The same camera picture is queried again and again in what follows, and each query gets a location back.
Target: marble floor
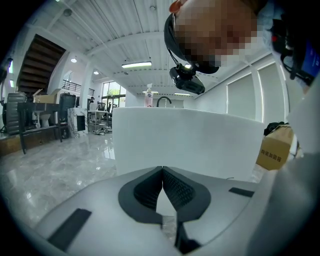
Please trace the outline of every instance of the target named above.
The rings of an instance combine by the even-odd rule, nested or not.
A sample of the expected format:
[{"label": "marble floor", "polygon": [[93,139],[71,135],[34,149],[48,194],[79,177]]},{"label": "marble floor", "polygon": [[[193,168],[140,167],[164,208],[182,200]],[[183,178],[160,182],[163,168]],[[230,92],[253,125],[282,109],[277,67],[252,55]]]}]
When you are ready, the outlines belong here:
[{"label": "marble floor", "polygon": [[[34,228],[55,206],[79,190],[117,175],[112,134],[59,140],[0,158],[1,194],[11,214]],[[163,217],[174,243],[176,218]]]}]

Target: ceiling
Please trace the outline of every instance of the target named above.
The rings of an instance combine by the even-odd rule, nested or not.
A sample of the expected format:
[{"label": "ceiling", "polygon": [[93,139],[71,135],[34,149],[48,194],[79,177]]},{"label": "ceiling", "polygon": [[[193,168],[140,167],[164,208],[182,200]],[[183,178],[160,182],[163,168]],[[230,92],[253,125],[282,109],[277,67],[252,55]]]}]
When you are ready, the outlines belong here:
[{"label": "ceiling", "polygon": [[[68,51],[92,61],[99,75],[93,79],[114,80],[134,94],[147,84],[160,95],[185,93],[177,89],[169,70],[175,64],[164,42],[164,25],[172,0],[48,0],[30,19],[29,28],[41,29],[42,36],[61,42]],[[72,15],[65,16],[64,10]],[[261,40],[252,43],[241,61],[228,62],[217,73],[199,74],[206,91],[235,72],[267,54]],[[123,64],[151,61],[147,68],[123,69]]]}]

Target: cardboard box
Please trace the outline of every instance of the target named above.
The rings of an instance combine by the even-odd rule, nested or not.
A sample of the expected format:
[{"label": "cardboard box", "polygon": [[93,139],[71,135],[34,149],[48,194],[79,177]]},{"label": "cardboard box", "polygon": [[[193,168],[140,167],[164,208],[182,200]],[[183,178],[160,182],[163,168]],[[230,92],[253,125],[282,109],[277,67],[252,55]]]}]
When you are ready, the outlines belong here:
[{"label": "cardboard box", "polygon": [[57,102],[57,94],[61,91],[61,89],[55,89],[50,95],[37,95],[41,92],[42,89],[37,90],[33,94],[33,102],[34,103],[53,103]]},{"label": "cardboard box", "polygon": [[280,125],[264,137],[256,164],[267,170],[280,169],[297,152],[298,142],[289,125]]}]

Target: faucet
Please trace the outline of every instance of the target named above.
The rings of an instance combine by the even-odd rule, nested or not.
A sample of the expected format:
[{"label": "faucet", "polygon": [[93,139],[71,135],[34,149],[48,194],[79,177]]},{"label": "faucet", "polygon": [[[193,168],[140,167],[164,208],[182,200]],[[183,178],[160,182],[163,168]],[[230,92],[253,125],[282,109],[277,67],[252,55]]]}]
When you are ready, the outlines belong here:
[{"label": "faucet", "polygon": [[161,99],[163,99],[163,98],[168,99],[168,100],[169,100],[169,102],[170,102],[170,104],[172,104],[171,99],[169,99],[169,98],[168,98],[168,97],[166,97],[166,96],[162,96],[162,97],[160,97],[160,98],[158,99],[158,101],[156,102],[156,107],[157,107],[157,108],[159,107],[159,101],[160,101]]}]

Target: staircase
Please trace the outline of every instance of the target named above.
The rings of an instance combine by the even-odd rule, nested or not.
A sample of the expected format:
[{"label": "staircase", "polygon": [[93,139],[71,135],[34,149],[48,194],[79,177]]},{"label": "staircase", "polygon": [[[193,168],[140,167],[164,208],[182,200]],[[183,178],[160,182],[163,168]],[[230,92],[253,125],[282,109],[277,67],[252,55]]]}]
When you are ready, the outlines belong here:
[{"label": "staircase", "polygon": [[40,94],[46,94],[51,74],[65,51],[57,44],[36,34],[24,56],[17,79],[18,91],[31,96],[42,89]]}]

